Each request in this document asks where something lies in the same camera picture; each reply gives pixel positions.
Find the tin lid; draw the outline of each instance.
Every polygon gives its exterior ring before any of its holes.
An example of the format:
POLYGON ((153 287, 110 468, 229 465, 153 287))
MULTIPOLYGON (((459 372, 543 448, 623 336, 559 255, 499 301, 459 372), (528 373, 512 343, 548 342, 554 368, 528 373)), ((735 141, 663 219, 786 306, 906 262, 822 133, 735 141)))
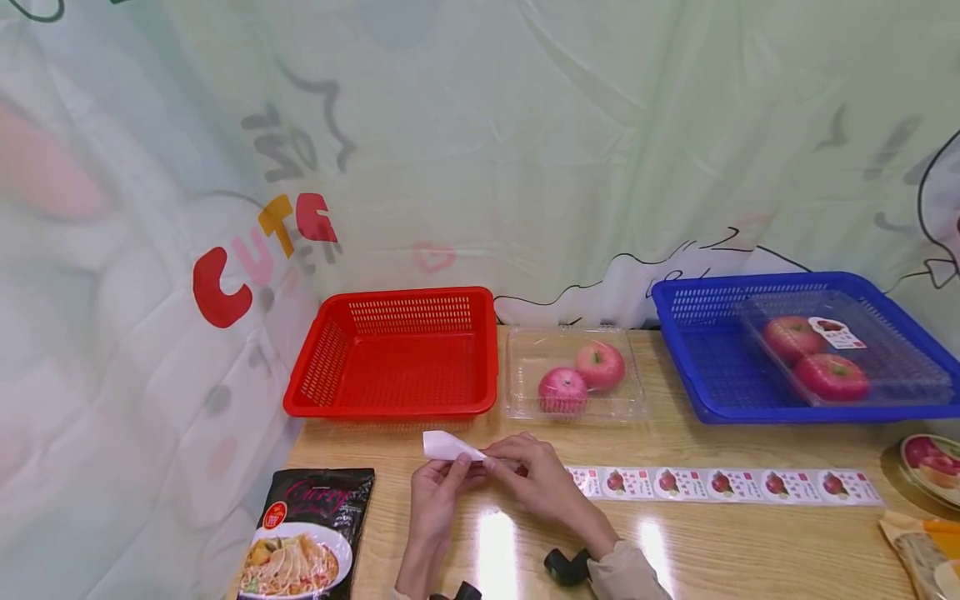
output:
POLYGON ((944 518, 960 520, 960 444, 941 436, 904 438, 880 458, 883 473, 908 500, 944 518))

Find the fabric backdrop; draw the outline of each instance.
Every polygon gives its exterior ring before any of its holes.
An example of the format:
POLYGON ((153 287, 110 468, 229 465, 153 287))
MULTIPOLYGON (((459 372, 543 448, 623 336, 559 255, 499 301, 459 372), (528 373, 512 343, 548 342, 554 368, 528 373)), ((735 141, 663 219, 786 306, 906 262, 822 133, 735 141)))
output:
POLYGON ((334 293, 643 326, 662 279, 840 269, 960 352, 952 0, 0 0, 0 28, 10 597, 222 594, 334 293))

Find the clear plastic container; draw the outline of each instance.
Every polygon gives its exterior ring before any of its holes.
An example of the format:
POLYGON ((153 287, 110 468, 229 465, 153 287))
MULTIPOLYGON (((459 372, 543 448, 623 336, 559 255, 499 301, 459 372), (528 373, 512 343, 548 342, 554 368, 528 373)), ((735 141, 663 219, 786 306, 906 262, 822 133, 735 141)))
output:
POLYGON ((869 303, 834 290, 780 292, 740 304, 756 342, 811 406, 946 404, 946 371, 869 303))
POLYGON ((507 336, 511 419, 631 423, 646 419, 623 329, 514 327, 507 336))

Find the red plastic basket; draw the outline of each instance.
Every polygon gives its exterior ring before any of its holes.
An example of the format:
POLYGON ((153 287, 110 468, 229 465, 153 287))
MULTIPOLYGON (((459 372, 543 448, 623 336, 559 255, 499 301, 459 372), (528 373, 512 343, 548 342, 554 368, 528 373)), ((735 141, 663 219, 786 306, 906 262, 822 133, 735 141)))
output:
POLYGON ((292 417, 475 417, 496 400, 493 296, 482 287, 341 294, 307 334, 283 398, 292 417))

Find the blue basket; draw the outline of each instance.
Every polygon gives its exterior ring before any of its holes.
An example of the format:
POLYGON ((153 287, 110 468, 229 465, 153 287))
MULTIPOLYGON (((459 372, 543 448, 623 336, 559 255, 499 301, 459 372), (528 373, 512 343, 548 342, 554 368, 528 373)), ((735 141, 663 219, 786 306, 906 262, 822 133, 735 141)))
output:
POLYGON ((960 418, 960 363, 873 283, 851 273, 796 273, 661 281, 653 288, 663 339, 697 418, 704 423, 885 422, 960 418), (949 374, 948 404, 813 407, 745 335, 739 305, 750 296, 836 290, 873 307, 949 374))

